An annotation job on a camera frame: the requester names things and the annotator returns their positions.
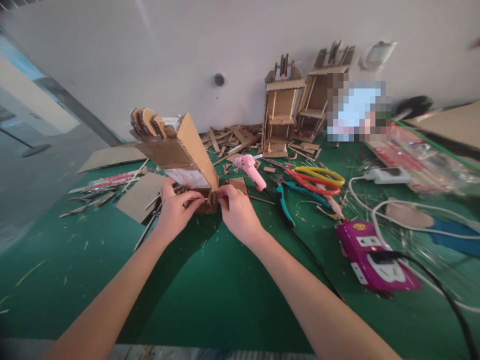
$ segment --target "white charger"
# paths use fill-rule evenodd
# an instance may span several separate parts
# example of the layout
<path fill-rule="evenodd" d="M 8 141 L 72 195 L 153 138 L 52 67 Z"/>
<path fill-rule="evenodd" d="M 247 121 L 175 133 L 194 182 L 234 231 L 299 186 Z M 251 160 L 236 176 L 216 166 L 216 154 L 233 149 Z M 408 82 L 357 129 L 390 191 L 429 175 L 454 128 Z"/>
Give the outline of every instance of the white charger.
<path fill-rule="evenodd" d="M 383 167 L 371 169 L 365 175 L 366 180 L 373 180 L 375 184 L 406 184 L 412 178 L 401 167 Z"/>

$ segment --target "red string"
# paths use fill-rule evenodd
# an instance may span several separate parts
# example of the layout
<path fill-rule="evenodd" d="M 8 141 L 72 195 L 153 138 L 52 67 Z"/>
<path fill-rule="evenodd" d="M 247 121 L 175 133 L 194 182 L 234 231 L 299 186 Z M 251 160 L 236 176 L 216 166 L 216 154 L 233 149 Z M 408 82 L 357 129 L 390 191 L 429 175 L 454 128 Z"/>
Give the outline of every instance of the red string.
<path fill-rule="evenodd" d="M 160 150 L 162 150 L 162 147 L 158 144 L 158 142 L 156 142 L 154 140 L 154 137 L 152 135 L 149 135 L 150 136 L 150 139 L 151 141 L 156 145 L 157 148 L 159 148 Z M 169 156 L 167 155 L 167 153 L 165 152 L 165 157 L 166 159 L 168 160 L 168 162 L 170 163 L 171 167 L 174 168 L 176 170 L 176 172 L 181 176 L 181 178 L 186 182 L 186 184 L 188 185 L 188 187 L 190 188 L 190 190 L 193 190 L 194 188 L 189 184 L 189 182 L 187 181 L 187 179 L 182 175 L 182 173 L 175 167 L 175 165 L 172 163 L 172 161 L 170 160 Z"/>

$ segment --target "stand base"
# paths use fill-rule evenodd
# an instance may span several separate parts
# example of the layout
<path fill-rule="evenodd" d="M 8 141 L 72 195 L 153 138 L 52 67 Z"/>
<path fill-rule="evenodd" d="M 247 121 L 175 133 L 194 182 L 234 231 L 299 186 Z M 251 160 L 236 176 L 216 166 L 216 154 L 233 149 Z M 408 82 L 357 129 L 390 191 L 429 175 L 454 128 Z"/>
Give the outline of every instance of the stand base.
<path fill-rule="evenodd" d="M 43 145 L 38 145 L 32 148 L 29 148 L 27 151 L 24 151 L 21 154 L 22 158 L 28 158 L 29 156 L 41 153 L 42 151 L 47 150 L 51 145 L 50 144 L 43 144 Z"/>

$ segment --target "blue cloth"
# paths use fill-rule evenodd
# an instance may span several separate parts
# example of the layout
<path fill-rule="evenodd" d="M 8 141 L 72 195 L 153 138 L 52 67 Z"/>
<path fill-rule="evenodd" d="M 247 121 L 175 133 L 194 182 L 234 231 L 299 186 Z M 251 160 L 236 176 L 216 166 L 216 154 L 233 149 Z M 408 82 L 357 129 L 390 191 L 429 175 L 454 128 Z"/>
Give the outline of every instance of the blue cloth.
<path fill-rule="evenodd" d="M 471 228 L 455 222 L 433 217 L 434 223 L 430 229 L 443 231 L 446 233 L 452 233 L 464 236 L 479 236 L 479 233 Z M 431 236 L 433 242 L 437 245 L 444 246 L 446 248 L 454 249 L 462 253 L 474 255 L 480 257 L 480 240 L 461 239 L 449 235 L 442 235 L 434 232 L 428 233 Z"/>

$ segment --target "yellow scissors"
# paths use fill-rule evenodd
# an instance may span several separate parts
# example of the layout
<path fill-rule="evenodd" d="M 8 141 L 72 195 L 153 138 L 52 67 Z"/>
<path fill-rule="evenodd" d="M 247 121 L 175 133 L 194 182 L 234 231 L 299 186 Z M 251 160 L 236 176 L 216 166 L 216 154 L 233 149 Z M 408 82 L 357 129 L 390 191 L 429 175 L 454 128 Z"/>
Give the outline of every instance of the yellow scissors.
<path fill-rule="evenodd" d="M 337 186 L 342 186 L 343 184 L 345 184 L 345 179 L 343 177 L 341 177 L 339 174 L 337 174 L 334 171 L 322 168 L 322 167 L 296 166 L 295 171 L 308 174 L 310 176 L 313 176 L 313 177 L 318 178 L 318 179 L 322 179 L 326 182 L 335 184 Z M 320 175 L 319 173 L 327 174 L 327 175 L 331 176 L 332 178 Z"/>
<path fill-rule="evenodd" d="M 284 164 L 284 163 L 281 163 L 281 162 L 278 162 L 278 161 L 275 161 L 275 160 L 272 160 L 272 159 L 269 159 L 269 158 L 265 158 L 265 157 L 263 158 L 263 160 L 269 162 L 270 164 L 276 165 L 276 166 L 278 166 L 282 169 L 291 169 L 291 170 L 295 170 L 297 172 L 302 172 L 302 173 L 308 174 L 310 176 L 313 176 L 314 178 L 322 179 L 326 182 L 337 185 L 339 187 L 342 186 L 343 184 L 345 184 L 345 179 L 343 177 L 341 177 L 339 174 L 337 174 L 334 171 L 327 170 L 326 168 L 313 167 L 313 166 L 295 166 L 293 164 L 287 165 L 287 164 Z M 323 175 L 320 175 L 319 173 L 327 174 L 327 175 L 331 176 L 333 179 L 329 178 L 329 177 L 326 177 L 326 176 L 323 176 Z"/>

